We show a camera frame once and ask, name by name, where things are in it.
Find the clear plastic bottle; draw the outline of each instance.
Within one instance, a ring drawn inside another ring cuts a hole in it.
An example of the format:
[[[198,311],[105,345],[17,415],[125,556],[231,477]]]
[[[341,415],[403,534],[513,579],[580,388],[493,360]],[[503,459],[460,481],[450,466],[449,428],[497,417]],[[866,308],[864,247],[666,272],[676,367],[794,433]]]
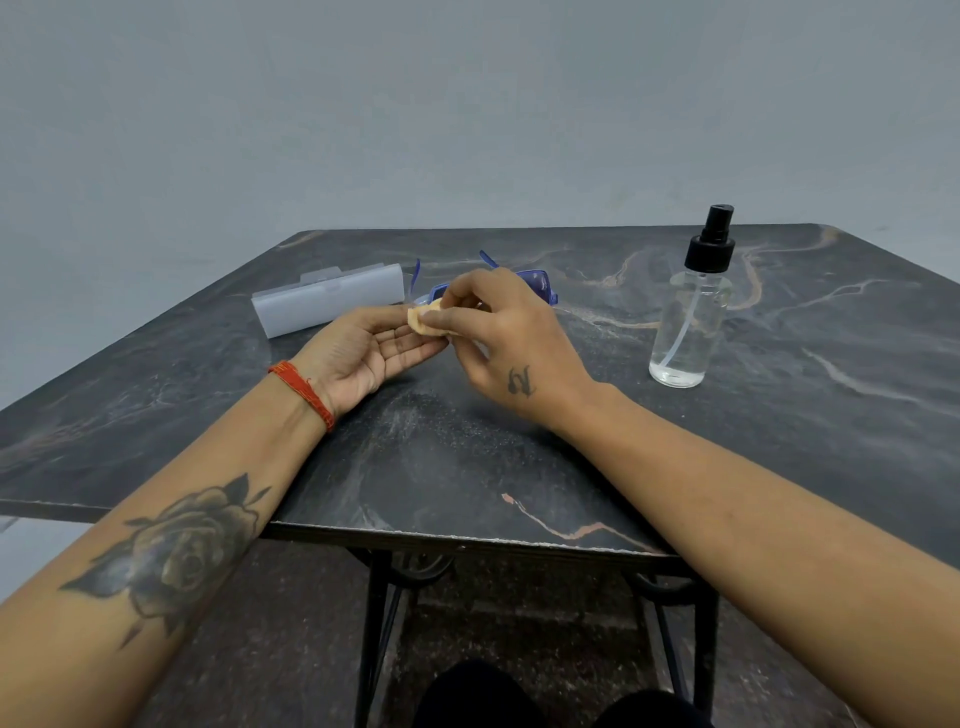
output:
[[[668,387],[695,387],[704,380],[733,286],[721,274],[730,267],[733,208],[710,208],[703,231],[690,240],[685,267],[670,279],[670,292],[650,355],[650,376]]]

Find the marble table top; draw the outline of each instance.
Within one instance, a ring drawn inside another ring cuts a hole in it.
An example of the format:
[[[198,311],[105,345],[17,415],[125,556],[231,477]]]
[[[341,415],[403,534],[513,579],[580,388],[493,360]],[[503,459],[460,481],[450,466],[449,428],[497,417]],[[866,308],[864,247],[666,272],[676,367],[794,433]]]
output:
[[[482,248],[549,273],[596,378],[960,567],[960,286],[836,228],[736,227],[734,297],[707,378],[673,390],[647,361],[697,231],[294,235],[0,412],[0,515],[97,520],[295,353],[312,331],[268,341],[251,293],[332,265],[410,270],[416,257],[427,290],[478,267]],[[576,451],[472,392],[453,351],[344,418],[265,535],[683,571]]]

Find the dark floor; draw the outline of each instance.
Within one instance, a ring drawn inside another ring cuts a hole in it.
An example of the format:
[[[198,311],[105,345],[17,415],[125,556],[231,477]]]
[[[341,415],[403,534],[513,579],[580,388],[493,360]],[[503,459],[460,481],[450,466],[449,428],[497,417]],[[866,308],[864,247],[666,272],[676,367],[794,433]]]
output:
[[[366,569],[340,548],[258,541],[136,725],[348,728],[365,593]],[[671,610],[690,649],[688,611]],[[406,728],[433,675],[464,657],[509,670],[563,728],[664,679],[659,641],[652,657],[615,571],[458,559],[404,613],[381,728]],[[718,728],[866,726],[729,605],[715,705]]]

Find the red thread bracelet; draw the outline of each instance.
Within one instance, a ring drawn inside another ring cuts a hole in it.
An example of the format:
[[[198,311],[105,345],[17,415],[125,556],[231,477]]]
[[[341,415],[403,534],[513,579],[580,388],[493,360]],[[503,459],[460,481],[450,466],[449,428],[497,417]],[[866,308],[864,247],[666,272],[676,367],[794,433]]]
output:
[[[310,406],[317,410],[317,414],[324,418],[327,432],[333,429],[333,415],[330,414],[330,410],[326,408],[323,400],[321,400],[317,396],[317,393],[313,391],[313,387],[310,386],[310,383],[300,375],[300,372],[297,371],[297,367],[295,367],[289,361],[284,360],[278,361],[267,371],[283,379],[284,384],[307,400]]]

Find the tattoo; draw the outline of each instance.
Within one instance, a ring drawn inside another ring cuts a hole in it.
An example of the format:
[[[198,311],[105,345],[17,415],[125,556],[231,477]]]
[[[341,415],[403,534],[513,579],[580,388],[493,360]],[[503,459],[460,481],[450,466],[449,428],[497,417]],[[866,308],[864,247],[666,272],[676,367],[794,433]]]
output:
[[[127,521],[134,532],[93,559],[86,573],[61,586],[107,599],[127,591],[140,617],[120,647],[147,619],[162,619],[166,636],[188,625],[227,578],[256,535],[256,511],[264,488],[247,500],[250,483],[241,475],[228,485],[184,496],[156,518]]]
[[[520,375],[511,368],[509,374],[510,380],[507,382],[507,389],[510,390],[510,394],[515,395],[517,392],[522,392],[527,397],[530,397],[530,395],[537,391],[536,387],[530,386],[529,369],[529,365],[525,366],[523,368],[523,374]]]

